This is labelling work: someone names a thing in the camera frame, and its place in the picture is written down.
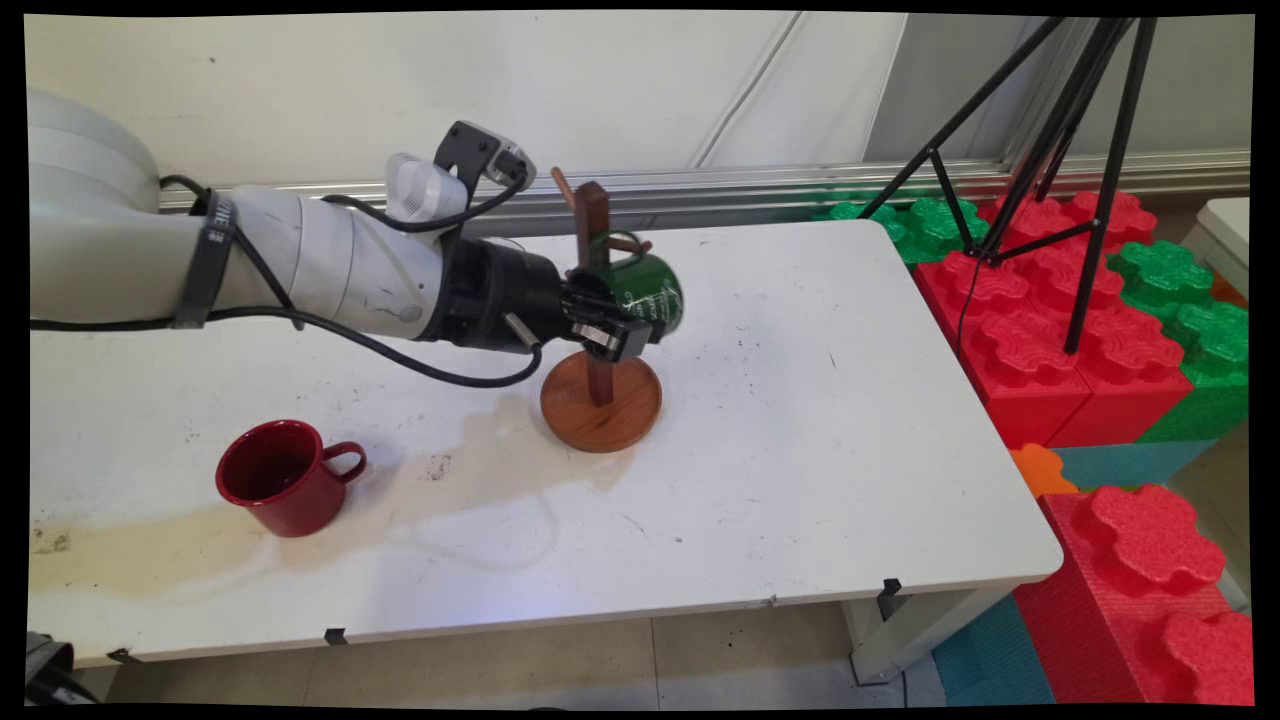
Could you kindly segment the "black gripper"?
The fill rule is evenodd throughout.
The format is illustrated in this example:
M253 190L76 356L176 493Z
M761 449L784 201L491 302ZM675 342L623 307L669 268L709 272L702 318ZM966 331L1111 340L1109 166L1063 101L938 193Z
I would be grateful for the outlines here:
M486 240L444 242L440 293L431 314L431 340L465 348L527 351L512 331L512 314L532 338L564 338L568 316L625 316L613 290L598 274L575 268L561 275L552 260ZM654 325L635 318L575 322L572 334L604 363L639 357Z

